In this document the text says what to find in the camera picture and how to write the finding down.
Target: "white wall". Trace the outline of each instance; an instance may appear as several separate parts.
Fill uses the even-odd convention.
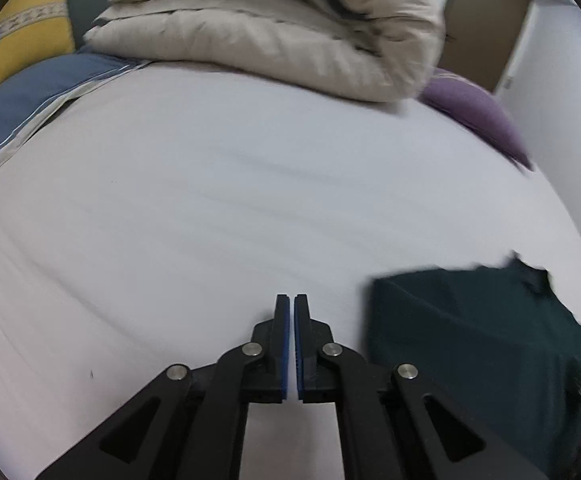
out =
[[[581,10],[537,6],[532,36],[500,99],[581,234]]]

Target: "white bed sheet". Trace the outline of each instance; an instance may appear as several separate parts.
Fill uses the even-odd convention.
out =
[[[581,322],[551,186],[430,108],[185,63],[125,75],[0,169],[0,466],[32,479],[169,364],[248,340],[277,293],[360,348],[371,277],[512,250]],[[251,408],[242,479],[342,477],[331,406]]]

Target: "brown door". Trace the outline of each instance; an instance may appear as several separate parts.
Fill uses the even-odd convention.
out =
[[[529,4],[530,0],[448,0],[446,44],[439,66],[494,91]]]

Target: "beige comforter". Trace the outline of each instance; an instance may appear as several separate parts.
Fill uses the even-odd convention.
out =
[[[353,99],[416,95],[443,44],[430,0],[110,0],[97,52],[229,65]]]

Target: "dark green cloth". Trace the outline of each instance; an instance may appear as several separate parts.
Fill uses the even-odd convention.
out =
[[[432,269],[375,280],[372,362],[413,363],[467,411],[553,478],[581,442],[581,325],[545,270]]]

